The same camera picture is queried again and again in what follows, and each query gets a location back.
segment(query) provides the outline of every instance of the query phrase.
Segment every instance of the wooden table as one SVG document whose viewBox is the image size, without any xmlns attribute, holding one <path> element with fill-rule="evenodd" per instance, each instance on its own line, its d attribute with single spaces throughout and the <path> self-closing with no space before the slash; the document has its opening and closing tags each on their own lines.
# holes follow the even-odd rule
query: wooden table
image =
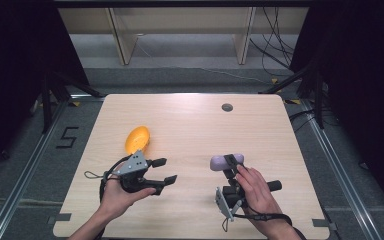
<svg viewBox="0 0 384 240">
<path fill-rule="evenodd" d="M 226 112 L 228 103 L 233 110 Z M 324 219 L 282 100 L 277 95 L 247 94 L 124 94 L 106 97 L 61 209 L 70 221 L 57 221 L 54 234 L 67 237 L 99 206 L 99 179 L 126 156 L 130 131 L 147 126 L 151 133 L 147 159 L 167 158 L 150 169 L 147 179 L 178 175 L 160 196 L 135 203 L 111 222 L 105 237 L 168 239 L 261 239 L 248 220 L 236 219 L 224 232 L 224 216 L 214 203 L 217 186 L 228 185 L 222 172 L 210 170 L 214 155 L 242 153 L 245 165 L 267 181 L 280 180 L 274 192 L 283 212 L 308 239 L 326 239 L 327 228 L 313 227 Z"/>
</svg>

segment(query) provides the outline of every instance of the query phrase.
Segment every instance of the floor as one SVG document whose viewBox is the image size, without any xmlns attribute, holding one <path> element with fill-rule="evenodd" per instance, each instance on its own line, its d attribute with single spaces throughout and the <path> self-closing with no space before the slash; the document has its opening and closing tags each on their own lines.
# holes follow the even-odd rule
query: floor
<svg viewBox="0 0 384 240">
<path fill-rule="evenodd" d="M 261 35 L 253 35 L 252 39 L 260 48 L 265 47 Z M 282 39 L 293 48 L 297 36 Z M 72 40 L 91 86 L 105 93 L 256 93 L 291 74 L 269 57 L 262 58 L 253 45 L 246 64 L 238 65 L 229 35 L 141 35 L 127 66 L 120 65 L 111 35 L 72 35 Z M 269 47 L 268 52 L 284 64 L 289 61 L 276 49 Z M 160 86 L 154 80 L 168 84 Z M 298 85 L 299 81 L 277 93 L 288 100 L 285 108 L 290 116 L 312 108 L 311 98 L 295 101 Z M 73 95 L 84 95 L 77 89 L 70 90 Z M 55 108 L 58 124 L 48 137 L 41 132 L 43 116 L 39 107 L 9 146 L 11 157 L 0 161 L 0 214 L 8 215 L 1 218 L 6 221 L 0 238 L 55 239 L 54 217 L 102 105 L 101 100 L 87 97 L 79 101 L 77 107 L 70 104 L 66 109 Z M 328 105 L 324 110 L 324 130 L 318 128 L 311 114 L 300 115 L 291 124 L 326 218 L 337 228 L 329 239 L 384 239 L 382 190 L 370 171 L 359 166 L 359 154 L 342 131 L 340 121 Z M 67 126 L 81 129 L 76 131 L 76 147 L 59 149 L 57 146 L 64 144 L 60 136 Z M 36 147 L 38 143 L 43 144 L 43 149 Z M 18 201 L 13 208 L 7 201 L 11 197 Z"/>
</svg>

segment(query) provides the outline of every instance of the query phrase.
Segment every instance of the gray carpet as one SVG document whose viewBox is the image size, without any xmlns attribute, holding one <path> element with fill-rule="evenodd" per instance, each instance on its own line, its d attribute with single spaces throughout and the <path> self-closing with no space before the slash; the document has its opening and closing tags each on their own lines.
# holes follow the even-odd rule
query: gray carpet
<svg viewBox="0 0 384 240">
<path fill-rule="evenodd" d="M 272 86 L 273 77 L 264 70 L 222 70 L 244 79 L 225 73 L 214 73 L 203 69 L 86 69 L 91 86 L 102 93 L 257 93 Z M 277 70 L 277 74 L 288 74 Z M 280 93 L 283 99 L 296 99 L 294 83 Z M 79 92 L 70 88 L 73 93 Z M 35 170 L 22 200 L 6 229 L 3 239 L 55 239 L 53 225 L 49 217 L 55 216 L 64 201 L 65 195 L 81 158 L 89 134 L 93 128 L 102 102 L 81 102 L 78 107 L 67 107 L 59 120 L 47 145 L 46 151 Z M 302 111 L 299 104 L 286 104 L 289 115 Z M 370 172 L 358 166 L 359 154 L 343 132 L 340 122 L 332 113 L 325 111 L 325 131 L 332 142 L 342 164 L 345 166 L 352 183 L 372 214 L 376 226 L 384 237 L 384 195 Z M 0 207 L 10 194 L 30 154 L 37 144 L 43 126 L 43 117 L 39 108 L 27 119 L 8 151 L 11 158 L 0 161 Z M 365 239 L 354 213 L 326 160 L 305 115 L 293 121 L 296 137 L 304 156 L 310 177 L 321 205 L 328 217 L 338 225 L 342 239 Z M 78 127 L 67 132 L 75 136 L 73 148 L 57 148 L 69 144 L 61 140 L 66 127 Z M 338 239 L 332 232 L 329 239 Z"/>
</svg>

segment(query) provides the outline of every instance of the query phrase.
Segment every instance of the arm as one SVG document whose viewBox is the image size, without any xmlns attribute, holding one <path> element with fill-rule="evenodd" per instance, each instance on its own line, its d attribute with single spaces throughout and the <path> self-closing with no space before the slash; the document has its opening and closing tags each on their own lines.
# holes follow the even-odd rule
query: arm
<svg viewBox="0 0 384 240">
<path fill-rule="evenodd" d="M 133 203 L 154 192 L 154 188 L 146 188 L 139 192 L 127 193 L 121 188 L 118 178 L 110 177 L 105 186 L 104 196 L 102 197 L 99 208 L 90 219 L 68 239 L 94 239 L 109 222 L 123 215 Z"/>
<path fill-rule="evenodd" d="M 260 213 L 282 213 L 279 205 L 271 194 L 267 182 L 257 170 L 245 169 L 238 165 L 239 173 L 236 179 L 245 191 L 248 205 Z M 250 208 L 244 208 L 245 214 L 257 214 Z M 265 221 L 250 220 L 250 222 L 271 240 L 276 239 L 301 239 L 295 229 L 283 219 Z"/>
</svg>

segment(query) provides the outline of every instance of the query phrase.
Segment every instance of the orange object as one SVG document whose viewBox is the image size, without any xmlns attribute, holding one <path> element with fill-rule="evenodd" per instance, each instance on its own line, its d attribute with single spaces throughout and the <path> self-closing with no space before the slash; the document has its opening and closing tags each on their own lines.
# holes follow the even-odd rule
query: orange object
<svg viewBox="0 0 384 240">
<path fill-rule="evenodd" d="M 125 149 L 127 154 L 133 154 L 137 150 L 142 150 L 145 153 L 146 147 L 149 144 L 149 130 L 145 126 L 140 126 L 133 129 L 126 139 Z"/>
</svg>

